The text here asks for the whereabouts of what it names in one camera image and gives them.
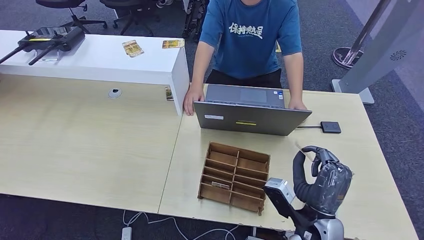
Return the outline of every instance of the blue t-shirt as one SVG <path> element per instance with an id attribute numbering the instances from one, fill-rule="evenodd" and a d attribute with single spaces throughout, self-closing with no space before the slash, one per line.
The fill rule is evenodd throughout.
<path id="1" fill-rule="evenodd" d="M 241 0 L 210 0 L 200 41 L 219 48 L 214 69 L 237 79 L 269 74 L 279 68 L 281 53 L 302 51 L 296 0 L 261 0 L 248 6 Z"/>

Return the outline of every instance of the wooden organizer box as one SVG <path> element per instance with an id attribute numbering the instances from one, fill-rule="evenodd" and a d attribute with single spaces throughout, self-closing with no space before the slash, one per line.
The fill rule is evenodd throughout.
<path id="1" fill-rule="evenodd" d="M 257 212 L 264 210 L 270 155 L 210 142 L 198 199 L 211 199 Z"/>

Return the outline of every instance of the laptop touchpad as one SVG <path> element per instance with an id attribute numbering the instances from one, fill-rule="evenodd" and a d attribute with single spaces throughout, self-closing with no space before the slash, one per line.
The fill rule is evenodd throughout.
<path id="1" fill-rule="evenodd" d="M 267 91 L 257 89 L 241 89 L 240 99 L 247 102 L 266 103 Z"/>

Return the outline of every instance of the gray carpet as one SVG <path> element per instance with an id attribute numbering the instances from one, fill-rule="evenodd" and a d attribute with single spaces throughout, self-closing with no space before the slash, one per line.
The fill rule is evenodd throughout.
<path id="1" fill-rule="evenodd" d="M 88 0 L 87 3 L 88 12 L 84 12 L 87 19 L 105 20 L 110 27 L 103 29 L 101 25 L 88 26 L 93 34 L 119 33 L 120 29 L 111 28 L 115 19 L 111 9 L 96 0 Z M 330 54 L 335 48 L 353 43 L 362 28 L 361 22 L 345 0 L 298 0 L 298 4 L 305 58 L 304 88 L 331 91 L 331 79 L 343 77 L 346 70 L 336 66 Z M 75 12 L 79 16 L 83 15 L 80 9 Z M 161 16 L 161 22 L 147 20 L 155 36 L 180 37 L 185 18 L 182 3 L 176 1 L 169 7 L 159 9 L 157 13 Z M 0 29 L 35 30 L 42 26 L 64 24 L 69 20 L 66 9 L 45 8 L 32 0 L 0 0 Z M 133 26 L 126 34 L 143 36 L 147 33 Z M 189 40 L 185 49 L 191 75 L 196 44 Z M 282 85 L 287 87 L 284 77 Z M 366 106 L 366 111 L 418 237 L 424 240 L 424 113 L 394 71 L 370 87 L 370 90 L 375 104 Z M 162 218 L 152 214 L 151 217 L 152 220 Z M 233 227 L 192 219 L 178 218 L 177 221 L 189 238 L 211 228 Z M 120 239 L 122 226 L 122 211 L 119 209 L 0 195 L 0 240 Z M 146 225 L 144 217 L 140 217 L 134 223 L 133 231 L 134 240 L 183 239 L 171 221 Z M 244 239 L 248 232 L 246 227 L 235 231 L 239 240 Z M 224 235 L 217 232 L 202 239 L 221 240 Z"/>

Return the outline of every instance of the person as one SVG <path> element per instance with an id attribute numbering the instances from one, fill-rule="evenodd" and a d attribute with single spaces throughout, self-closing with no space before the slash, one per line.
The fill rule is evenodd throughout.
<path id="1" fill-rule="evenodd" d="M 304 60 L 296 0 L 210 0 L 194 57 L 184 111 L 204 101 L 203 82 L 215 48 L 216 64 L 207 84 L 281 89 L 279 43 L 287 73 L 291 109 L 306 110 L 302 101 Z"/>

